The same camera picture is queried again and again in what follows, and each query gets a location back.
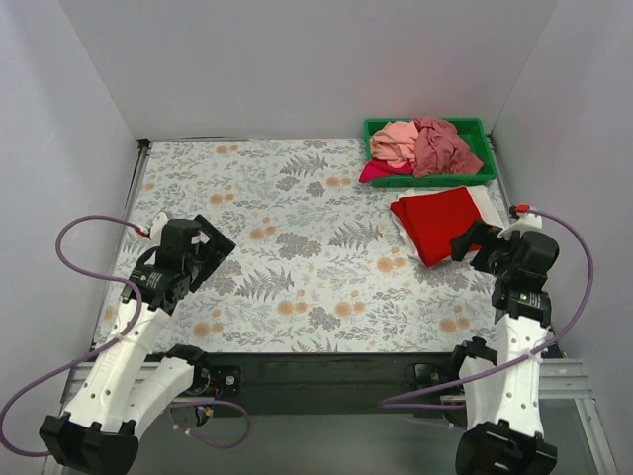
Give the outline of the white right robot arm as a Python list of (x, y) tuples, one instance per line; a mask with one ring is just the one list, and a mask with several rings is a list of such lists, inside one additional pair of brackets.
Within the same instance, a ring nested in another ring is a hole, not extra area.
[(542, 221), (522, 214), (505, 229), (477, 221), (451, 240), (451, 257), (478, 247), (472, 266), (496, 282), (497, 348), (480, 337), (457, 345), (447, 369), (449, 385), (464, 393), (467, 429), (456, 452), (459, 474), (549, 474), (558, 450), (546, 442), (540, 417), (541, 358), (533, 347), (551, 326), (551, 301), (543, 287), (559, 255), (541, 233)]

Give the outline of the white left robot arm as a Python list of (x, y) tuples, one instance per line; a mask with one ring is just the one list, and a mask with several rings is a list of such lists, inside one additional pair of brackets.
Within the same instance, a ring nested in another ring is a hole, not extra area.
[(153, 421), (186, 393), (211, 382), (203, 350), (176, 345), (142, 382), (136, 379), (178, 303), (195, 293), (232, 253), (234, 243), (201, 215), (159, 214), (146, 234), (153, 246), (136, 262), (101, 352), (62, 414), (48, 416), (40, 437), (59, 464), (84, 474), (126, 474)]

